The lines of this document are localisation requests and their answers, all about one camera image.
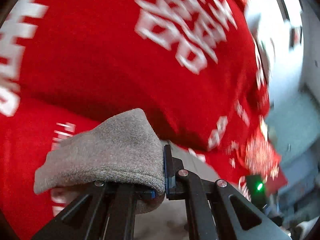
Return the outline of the grey small knit garment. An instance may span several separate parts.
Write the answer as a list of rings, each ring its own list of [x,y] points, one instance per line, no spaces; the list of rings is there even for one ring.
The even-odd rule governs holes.
[[[151,212],[163,202],[163,146],[142,109],[120,113],[90,131],[62,141],[35,171],[34,193],[96,180],[155,190],[153,200],[138,201],[137,214]]]

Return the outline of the black device with green light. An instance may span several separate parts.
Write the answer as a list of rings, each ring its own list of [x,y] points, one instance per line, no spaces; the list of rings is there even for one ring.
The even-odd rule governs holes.
[[[246,176],[246,185],[248,188],[251,202],[260,211],[263,211],[267,205],[267,197],[265,191],[265,185],[260,175]]]

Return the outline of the red blanket with white print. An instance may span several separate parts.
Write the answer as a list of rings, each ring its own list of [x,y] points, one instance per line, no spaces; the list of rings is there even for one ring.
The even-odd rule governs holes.
[[[248,0],[18,0],[1,27],[1,211],[20,239],[62,204],[33,191],[61,141],[140,108],[157,136],[242,185],[270,109]]]

